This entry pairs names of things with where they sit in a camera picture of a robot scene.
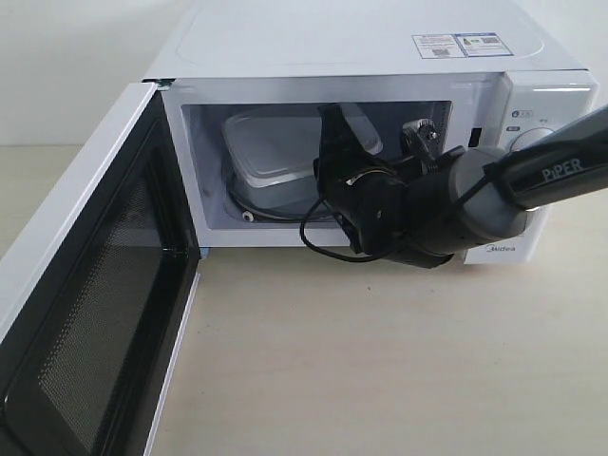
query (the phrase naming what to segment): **table surface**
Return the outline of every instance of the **table surface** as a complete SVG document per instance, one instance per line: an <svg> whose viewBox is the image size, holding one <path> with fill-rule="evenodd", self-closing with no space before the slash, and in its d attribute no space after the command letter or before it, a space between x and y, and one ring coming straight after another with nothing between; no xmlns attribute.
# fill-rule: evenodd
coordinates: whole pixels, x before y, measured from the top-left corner
<svg viewBox="0 0 608 456"><path fill-rule="evenodd" d="M0 255L76 151L0 148ZM153 454L602 454L607 204L557 204L520 266L212 250Z"/></svg>

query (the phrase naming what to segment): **microwave door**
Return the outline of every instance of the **microwave door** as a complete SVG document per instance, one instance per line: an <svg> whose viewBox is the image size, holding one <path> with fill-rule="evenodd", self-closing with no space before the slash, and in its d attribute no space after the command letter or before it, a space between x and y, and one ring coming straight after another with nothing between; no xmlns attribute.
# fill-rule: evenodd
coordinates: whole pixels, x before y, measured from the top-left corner
<svg viewBox="0 0 608 456"><path fill-rule="evenodd" d="M149 450L199 259L161 94L130 85L0 261L6 454Z"/></svg>

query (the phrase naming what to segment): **microwave top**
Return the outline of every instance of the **microwave top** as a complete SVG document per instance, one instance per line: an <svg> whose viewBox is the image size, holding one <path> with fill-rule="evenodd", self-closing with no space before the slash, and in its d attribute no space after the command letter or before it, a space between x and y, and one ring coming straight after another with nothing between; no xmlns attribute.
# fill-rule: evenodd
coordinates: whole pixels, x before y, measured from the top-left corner
<svg viewBox="0 0 608 456"><path fill-rule="evenodd" d="M198 0L144 79L568 69L511 0Z"/></svg>

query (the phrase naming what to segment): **microwave oven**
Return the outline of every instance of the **microwave oven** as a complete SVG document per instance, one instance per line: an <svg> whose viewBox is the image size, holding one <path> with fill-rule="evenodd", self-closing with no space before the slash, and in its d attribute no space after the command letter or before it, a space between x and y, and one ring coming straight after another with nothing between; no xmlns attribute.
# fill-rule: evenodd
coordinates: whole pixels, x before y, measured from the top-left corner
<svg viewBox="0 0 608 456"><path fill-rule="evenodd" d="M508 151L597 91L507 0L198 1L0 261L0 454L150 454L206 249L301 245L297 225L243 220L228 199L230 116L355 103L382 153L418 118L444 150ZM528 260L546 212L465 262ZM324 221L309 238L348 245Z"/></svg>

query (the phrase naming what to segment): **mesh screen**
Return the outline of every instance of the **mesh screen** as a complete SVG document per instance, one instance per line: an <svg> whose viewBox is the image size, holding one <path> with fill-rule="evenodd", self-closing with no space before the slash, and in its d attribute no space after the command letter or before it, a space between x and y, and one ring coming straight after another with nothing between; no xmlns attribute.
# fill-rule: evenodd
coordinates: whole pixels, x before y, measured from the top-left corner
<svg viewBox="0 0 608 456"><path fill-rule="evenodd" d="M70 308L69 317L38 375L39 387L88 451L161 266L162 244L143 180L100 233L109 236L85 254L91 265L86 279L71 284L79 290L73 302L60 304Z"/></svg>

